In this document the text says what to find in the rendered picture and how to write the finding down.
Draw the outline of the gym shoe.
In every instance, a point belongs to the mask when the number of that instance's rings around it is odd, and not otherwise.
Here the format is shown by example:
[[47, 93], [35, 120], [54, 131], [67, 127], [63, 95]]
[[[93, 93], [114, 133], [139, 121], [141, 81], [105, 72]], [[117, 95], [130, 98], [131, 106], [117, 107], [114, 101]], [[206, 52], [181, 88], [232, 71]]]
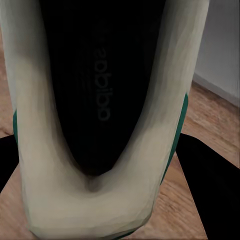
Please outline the gym shoe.
[[185, 120], [210, 0], [0, 0], [30, 232], [147, 224]]

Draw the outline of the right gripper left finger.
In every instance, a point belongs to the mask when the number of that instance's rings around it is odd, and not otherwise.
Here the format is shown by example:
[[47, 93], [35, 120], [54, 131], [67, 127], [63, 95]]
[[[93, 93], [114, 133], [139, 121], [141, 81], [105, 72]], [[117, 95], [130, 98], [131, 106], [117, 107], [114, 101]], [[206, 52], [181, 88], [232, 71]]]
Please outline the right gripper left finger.
[[0, 193], [19, 164], [19, 151], [14, 134], [0, 138]]

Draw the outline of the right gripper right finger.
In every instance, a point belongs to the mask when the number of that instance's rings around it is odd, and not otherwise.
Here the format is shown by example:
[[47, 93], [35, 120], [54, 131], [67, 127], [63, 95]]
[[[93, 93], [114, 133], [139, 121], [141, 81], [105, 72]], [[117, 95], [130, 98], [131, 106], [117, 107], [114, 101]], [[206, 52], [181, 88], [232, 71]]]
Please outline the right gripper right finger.
[[240, 169], [183, 133], [176, 153], [208, 240], [240, 240]]

